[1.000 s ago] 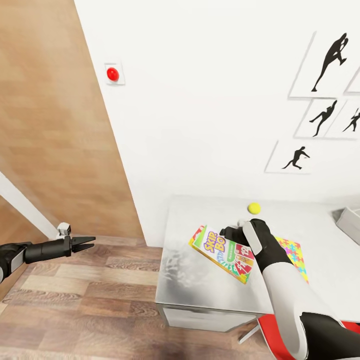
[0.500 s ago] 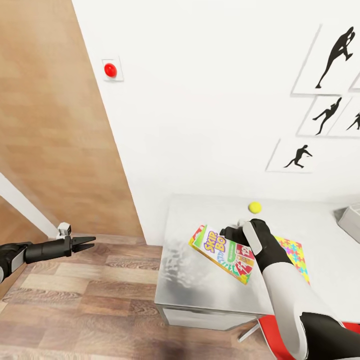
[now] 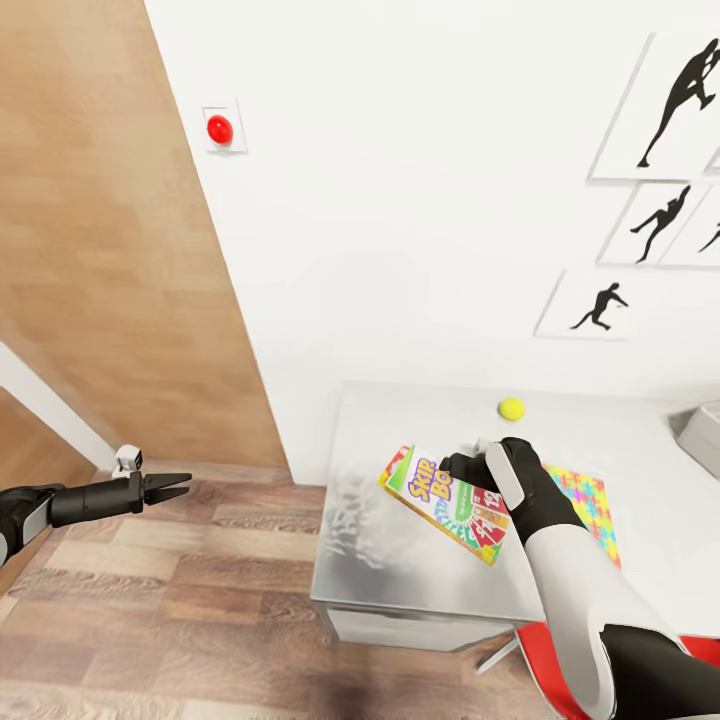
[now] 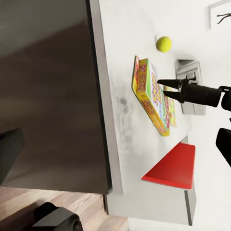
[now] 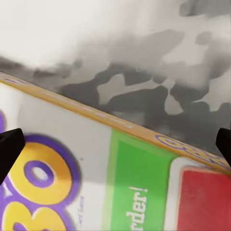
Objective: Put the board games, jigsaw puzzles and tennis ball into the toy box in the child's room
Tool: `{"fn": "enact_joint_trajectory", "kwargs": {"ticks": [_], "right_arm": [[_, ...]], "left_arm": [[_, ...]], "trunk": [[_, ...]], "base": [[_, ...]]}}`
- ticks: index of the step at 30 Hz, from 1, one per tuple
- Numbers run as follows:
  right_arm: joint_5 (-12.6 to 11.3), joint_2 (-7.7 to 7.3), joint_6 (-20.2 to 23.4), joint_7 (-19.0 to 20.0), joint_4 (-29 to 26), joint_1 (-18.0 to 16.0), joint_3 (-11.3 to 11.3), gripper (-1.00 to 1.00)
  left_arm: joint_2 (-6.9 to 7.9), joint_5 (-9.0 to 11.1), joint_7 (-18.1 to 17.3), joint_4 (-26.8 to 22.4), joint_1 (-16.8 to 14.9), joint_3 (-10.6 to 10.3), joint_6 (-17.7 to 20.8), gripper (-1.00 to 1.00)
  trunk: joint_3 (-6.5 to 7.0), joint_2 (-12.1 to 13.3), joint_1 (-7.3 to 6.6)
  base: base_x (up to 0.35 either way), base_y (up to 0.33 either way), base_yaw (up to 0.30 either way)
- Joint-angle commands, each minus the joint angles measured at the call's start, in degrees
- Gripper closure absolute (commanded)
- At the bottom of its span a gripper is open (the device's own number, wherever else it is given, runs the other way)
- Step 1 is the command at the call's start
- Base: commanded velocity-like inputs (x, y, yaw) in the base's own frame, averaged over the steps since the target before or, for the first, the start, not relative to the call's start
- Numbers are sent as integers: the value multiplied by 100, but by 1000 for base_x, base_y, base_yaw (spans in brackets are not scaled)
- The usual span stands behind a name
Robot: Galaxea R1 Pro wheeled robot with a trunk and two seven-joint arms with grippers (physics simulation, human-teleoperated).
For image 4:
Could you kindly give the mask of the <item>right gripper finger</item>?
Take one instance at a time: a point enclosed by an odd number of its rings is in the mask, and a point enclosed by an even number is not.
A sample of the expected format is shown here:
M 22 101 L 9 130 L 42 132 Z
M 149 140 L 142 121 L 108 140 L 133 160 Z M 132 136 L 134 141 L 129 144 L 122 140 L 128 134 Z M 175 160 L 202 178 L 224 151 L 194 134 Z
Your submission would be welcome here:
M 173 92 L 173 91 L 163 91 L 165 97 L 170 97 L 172 99 L 180 101 L 180 91 L 179 92 Z
M 157 83 L 180 90 L 183 85 L 183 81 L 183 79 L 160 79 L 157 81 Z

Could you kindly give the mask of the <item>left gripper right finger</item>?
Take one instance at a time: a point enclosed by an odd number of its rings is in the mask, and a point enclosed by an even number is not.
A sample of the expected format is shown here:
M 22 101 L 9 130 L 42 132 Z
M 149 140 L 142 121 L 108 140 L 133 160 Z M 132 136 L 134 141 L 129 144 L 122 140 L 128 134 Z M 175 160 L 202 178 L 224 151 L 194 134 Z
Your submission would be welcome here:
M 231 167 L 231 130 L 219 128 L 216 146 Z

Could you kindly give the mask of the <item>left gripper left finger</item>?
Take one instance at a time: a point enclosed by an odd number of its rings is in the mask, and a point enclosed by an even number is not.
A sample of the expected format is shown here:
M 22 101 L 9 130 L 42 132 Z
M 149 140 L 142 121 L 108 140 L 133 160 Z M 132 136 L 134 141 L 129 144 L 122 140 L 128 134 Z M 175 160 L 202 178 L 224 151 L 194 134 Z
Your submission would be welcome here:
M 20 128 L 0 133 L 0 186 L 25 147 Z

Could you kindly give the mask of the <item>jigsaw puzzle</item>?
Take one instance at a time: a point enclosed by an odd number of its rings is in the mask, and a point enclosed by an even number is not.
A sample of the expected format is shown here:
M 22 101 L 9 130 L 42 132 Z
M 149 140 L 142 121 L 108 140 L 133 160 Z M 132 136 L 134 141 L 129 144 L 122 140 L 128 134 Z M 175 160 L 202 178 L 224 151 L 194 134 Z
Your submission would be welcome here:
M 165 86 L 165 91 L 173 91 L 173 89 L 171 87 Z M 169 122 L 176 128 L 175 99 L 166 97 L 166 100 L 169 105 Z

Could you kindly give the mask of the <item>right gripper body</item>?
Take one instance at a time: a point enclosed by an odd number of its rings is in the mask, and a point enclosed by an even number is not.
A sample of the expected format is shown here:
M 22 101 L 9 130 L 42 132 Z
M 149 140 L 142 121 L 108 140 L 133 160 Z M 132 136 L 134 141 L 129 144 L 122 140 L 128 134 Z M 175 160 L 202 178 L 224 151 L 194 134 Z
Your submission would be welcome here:
M 200 105 L 205 104 L 208 87 L 189 84 L 189 79 L 184 79 L 180 88 L 180 103 L 191 102 Z

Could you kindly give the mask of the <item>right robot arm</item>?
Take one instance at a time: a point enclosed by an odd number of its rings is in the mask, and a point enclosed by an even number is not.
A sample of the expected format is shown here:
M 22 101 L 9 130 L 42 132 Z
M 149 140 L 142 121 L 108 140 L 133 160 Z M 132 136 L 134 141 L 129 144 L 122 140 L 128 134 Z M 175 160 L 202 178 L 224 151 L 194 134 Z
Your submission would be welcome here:
M 200 105 L 209 105 L 217 107 L 221 98 L 221 93 L 224 96 L 221 101 L 221 107 L 224 110 L 231 111 L 231 87 L 220 86 L 219 89 L 209 88 L 198 85 L 196 72 L 186 75 L 186 79 L 160 79 L 158 84 L 162 84 L 179 92 L 163 91 L 165 97 L 178 100 L 180 103 L 191 102 Z

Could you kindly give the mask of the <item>board game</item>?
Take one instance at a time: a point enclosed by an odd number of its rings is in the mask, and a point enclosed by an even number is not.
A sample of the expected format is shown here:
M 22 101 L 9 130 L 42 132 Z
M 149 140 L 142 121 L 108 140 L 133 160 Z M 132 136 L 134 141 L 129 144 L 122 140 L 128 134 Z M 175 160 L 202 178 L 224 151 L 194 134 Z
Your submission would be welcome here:
M 133 92 L 162 136 L 170 136 L 169 105 L 148 58 L 136 56 Z

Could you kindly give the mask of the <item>tennis ball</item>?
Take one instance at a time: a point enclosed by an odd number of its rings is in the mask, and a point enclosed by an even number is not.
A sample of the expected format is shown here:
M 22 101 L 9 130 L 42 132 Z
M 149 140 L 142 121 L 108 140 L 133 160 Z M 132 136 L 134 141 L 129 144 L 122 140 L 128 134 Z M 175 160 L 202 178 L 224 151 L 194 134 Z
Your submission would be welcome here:
M 156 42 L 156 48 L 160 52 L 167 52 L 172 47 L 172 41 L 169 37 L 163 36 L 159 38 Z

